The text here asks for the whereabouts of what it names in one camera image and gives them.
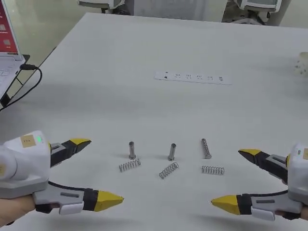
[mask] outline chair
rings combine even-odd
[[[78,0],[81,6],[100,8],[102,13],[113,13],[113,10],[125,4],[125,0]]]
[[[248,11],[248,17],[234,21],[238,24],[264,25],[259,17],[260,12],[276,13],[279,11],[282,0],[234,0],[238,7]]]

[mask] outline hand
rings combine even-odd
[[[31,195],[14,199],[0,199],[0,227],[15,221],[35,209]]]

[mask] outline black strap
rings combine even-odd
[[[285,212],[285,214],[282,217],[287,219],[287,220],[299,219],[300,218],[300,213]]]

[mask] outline power outlet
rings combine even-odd
[[[228,77],[213,76],[213,75],[201,75],[201,74],[196,75],[190,73],[178,73],[178,72],[173,73],[165,71],[165,72],[156,72],[154,78],[158,80],[231,85],[231,81]]]

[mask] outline tiled floor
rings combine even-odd
[[[85,12],[76,0],[5,0],[22,53],[40,64]],[[282,26],[308,27],[308,0],[293,0]]]

